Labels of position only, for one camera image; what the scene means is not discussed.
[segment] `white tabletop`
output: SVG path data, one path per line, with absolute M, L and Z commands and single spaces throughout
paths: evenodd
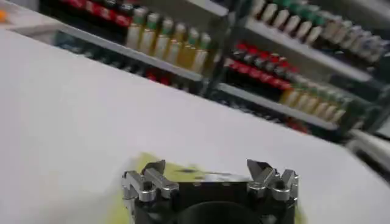
M 23 35 L 53 30 L 61 23 L 14 3 L 0 0 L 0 9 L 7 12 L 7 21 L 0 23 L 0 29 L 12 30 Z
M 301 176 L 310 223 L 390 223 L 390 189 L 345 148 L 16 33 L 0 40 L 0 223 L 101 195 L 140 152 L 238 175 L 267 161 Z

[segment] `metal shelf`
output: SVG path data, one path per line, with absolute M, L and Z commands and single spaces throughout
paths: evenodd
M 337 125 L 332 124 L 330 122 L 323 121 L 322 119 L 319 119 L 316 116 L 312 116 L 312 115 L 306 114 L 304 112 L 301 112 L 299 110 L 295 110 L 293 108 L 282 105 L 280 103 L 273 102 L 269 99 L 258 96 L 256 94 L 249 93 L 245 90 L 236 88 L 234 86 L 230 86 L 226 83 L 220 83 L 217 86 L 217 89 L 220 91 L 223 91 L 225 93 L 228 93 L 230 95 L 240 97 L 242 99 L 256 103 L 256 104 L 261 105 L 263 107 L 270 108 L 274 111 L 278 111 L 280 113 L 283 113 L 283 114 L 286 114 L 288 116 L 299 119 L 301 121 L 305 121 L 307 123 L 316 125 L 318 127 L 322 127 L 324 129 L 327 129 L 327 130 L 336 130 L 338 128 Z
M 85 40 L 87 42 L 96 44 L 100 47 L 104 47 L 104 48 L 109 49 L 111 51 L 115 51 L 119 54 L 128 56 L 130 58 L 134 58 L 136 60 L 142 61 L 142 62 L 147 63 L 149 65 L 152 65 L 152 66 L 155 66 L 157 68 L 163 69 L 165 71 L 169 71 L 169 72 L 174 73 L 176 75 L 182 76 L 184 78 L 187 78 L 187 79 L 190 79 L 193 81 L 197 81 L 197 82 L 202 80 L 202 76 L 196 72 L 180 68 L 176 65 L 172 65 L 172 64 L 167 63 L 167 62 L 160 60 L 158 58 L 151 57 L 151 56 L 144 54 L 142 52 L 138 52 L 138 51 L 133 50 L 131 48 L 128 48 L 128 47 L 125 47 L 123 45 L 111 42 L 111 41 L 106 40 L 104 38 L 95 36 L 91 33 L 82 31 L 80 29 L 77 29 L 77 28 L 74 28 L 71 26 L 68 26 L 66 24 L 62 24 L 59 27 L 59 30 L 64 32 L 64 33 L 70 34 L 74 37 Z
M 194 5 L 197 5 L 198 7 L 204 10 L 214 13 L 215 15 L 218 16 L 224 16 L 229 12 L 227 8 L 217 3 L 214 3 L 210 0 L 187 0 L 187 1 Z
M 328 55 L 325 55 L 322 52 L 307 46 L 306 44 L 302 44 L 301 42 L 285 35 L 284 33 L 270 28 L 267 25 L 252 18 L 248 19 L 245 27 L 261 35 L 262 37 L 278 43 L 285 48 L 288 48 L 289 50 L 295 51 L 298 54 L 305 56 L 307 59 L 322 64 L 323 66 L 326 66 L 346 77 L 360 82 L 366 82 L 372 78 L 368 73 L 360 71 L 359 69 L 347 65 L 335 58 L 329 57 Z

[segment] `store shelf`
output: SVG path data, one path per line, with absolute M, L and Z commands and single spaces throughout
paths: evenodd
M 271 100 L 268 100 L 268 99 L 261 97 L 261 96 L 258 96 L 256 94 L 252 94 L 252 93 L 249 93 L 245 90 L 236 88 L 234 86 L 230 86 L 226 83 L 220 83 L 217 86 L 217 89 L 220 91 L 223 91 L 225 93 L 228 93 L 230 95 L 240 97 L 240 98 L 248 100 L 250 102 L 259 104 L 263 107 L 270 108 L 274 111 L 278 111 L 280 113 L 283 113 L 283 114 L 286 114 L 288 116 L 299 119 L 301 121 L 305 121 L 307 123 L 316 125 L 318 127 L 322 127 L 324 129 L 327 129 L 327 130 L 336 130 L 338 128 L 337 125 L 323 121 L 316 116 L 312 116 L 312 115 L 306 114 L 304 112 L 292 109 L 290 107 L 287 107 L 287 106 L 282 105 L 282 104 L 277 103 L 277 102 L 273 102 Z
M 302 44 L 301 42 L 285 35 L 284 33 L 270 28 L 254 19 L 248 19 L 245 27 L 277 44 L 288 48 L 289 50 L 295 51 L 298 54 L 305 56 L 307 59 L 314 60 L 316 63 L 320 63 L 336 71 L 338 74 L 342 74 L 360 82 L 366 82 L 371 79 L 371 76 L 368 73 L 360 71 L 359 69 L 347 65 L 335 58 L 329 57 L 328 55 L 325 55 L 316 49 L 310 48 L 306 44 Z
M 214 13 L 215 15 L 218 15 L 218 16 L 224 16 L 228 13 L 228 10 L 227 8 L 217 4 L 217 3 L 214 3 L 210 0 L 187 0 L 188 2 L 194 4 L 194 5 L 197 5 L 198 7 L 204 9 L 204 10 L 207 10 L 211 13 Z
M 180 68 L 178 66 L 169 64 L 163 60 L 160 60 L 158 58 L 151 57 L 147 54 L 144 54 L 142 52 L 138 52 L 136 50 L 133 50 L 131 48 L 125 47 L 123 45 L 111 42 L 109 40 L 106 40 L 104 38 L 95 36 L 93 34 L 90 34 L 88 32 L 82 31 L 80 29 L 68 26 L 66 24 L 63 24 L 59 28 L 60 31 L 70 34 L 74 37 L 80 38 L 82 40 L 85 40 L 87 42 L 96 44 L 100 47 L 104 47 L 106 49 L 109 49 L 111 51 L 117 52 L 119 54 L 128 56 L 130 58 L 142 61 L 143 63 L 155 66 L 157 68 L 160 68 L 162 70 L 174 73 L 176 75 L 179 75 L 181 77 L 193 80 L 193 81 L 201 81 L 202 76 L 198 73 L 189 71 L 187 69 Z

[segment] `orange object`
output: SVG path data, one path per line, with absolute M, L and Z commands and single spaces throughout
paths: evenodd
M 5 19 L 7 19 L 7 12 L 0 9 L 0 23 L 4 23 Z

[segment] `yellow bottle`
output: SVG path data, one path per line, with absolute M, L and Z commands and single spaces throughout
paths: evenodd
M 303 109 L 305 108 L 306 104 L 309 102 L 310 100 L 310 92 L 309 92 L 309 89 L 311 88 L 311 83 L 308 83 L 307 84 L 307 87 L 303 87 L 302 88 L 302 94 L 299 96 L 297 102 L 295 103 L 295 105 L 293 105 L 293 107 L 297 110 L 300 110 L 300 111 L 303 111 Z
M 173 28 L 173 20 L 165 19 L 163 22 L 163 28 L 159 36 L 157 37 L 156 46 L 154 49 L 154 57 L 163 59 L 168 49 L 169 39 Z
M 322 113 L 321 118 L 325 121 L 329 121 L 338 109 L 338 96 L 333 94 L 329 98 L 329 107 Z
M 338 108 L 338 110 L 336 111 L 336 113 L 332 116 L 332 118 L 330 119 L 330 122 L 331 123 L 334 123 L 334 124 L 338 124 L 340 119 L 343 117 L 343 115 L 347 112 L 348 110 L 348 106 L 349 106 L 349 103 L 351 102 L 352 100 L 349 99 L 349 98 L 343 98 L 343 97 L 340 97 L 339 98 L 339 104 L 340 104 L 340 107 Z
M 134 11 L 134 18 L 130 24 L 129 31 L 127 34 L 126 46 L 132 49 L 138 49 L 140 38 L 142 35 L 142 29 L 145 23 L 145 8 L 138 8 Z
M 182 23 L 176 25 L 175 34 L 169 42 L 168 50 L 166 51 L 165 60 L 171 64 L 177 64 L 179 52 L 183 47 L 183 39 L 185 34 L 185 26 Z
M 289 107 L 293 107 L 302 93 L 302 84 L 303 83 L 301 83 L 300 81 L 295 81 L 295 83 L 292 84 L 292 88 L 286 90 L 282 94 L 282 97 L 280 98 L 280 103 Z
M 328 89 L 324 89 L 321 93 L 321 102 L 318 106 L 313 110 L 312 115 L 321 118 L 324 111 L 329 107 L 329 100 L 333 93 L 331 93 Z
M 208 55 L 208 47 L 210 46 L 211 38 L 208 34 L 203 33 L 200 41 L 199 49 L 196 51 L 194 63 L 191 66 L 191 70 L 197 73 L 203 71 L 205 66 L 206 58 Z
M 160 15 L 157 13 L 151 13 L 147 16 L 147 24 L 143 30 L 140 42 L 140 51 L 145 54 L 152 54 L 154 41 L 157 34 L 157 23 Z
M 310 98 L 303 108 L 303 112 L 311 114 L 321 101 L 320 90 L 317 86 L 312 86 L 309 90 Z
M 196 44 L 199 39 L 199 32 L 191 28 L 190 34 L 188 35 L 188 40 L 182 50 L 180 51 L 179 58 L 177 63 L 183 68 L 190 69 L 194 63 L 194 58 L 196 54 Z

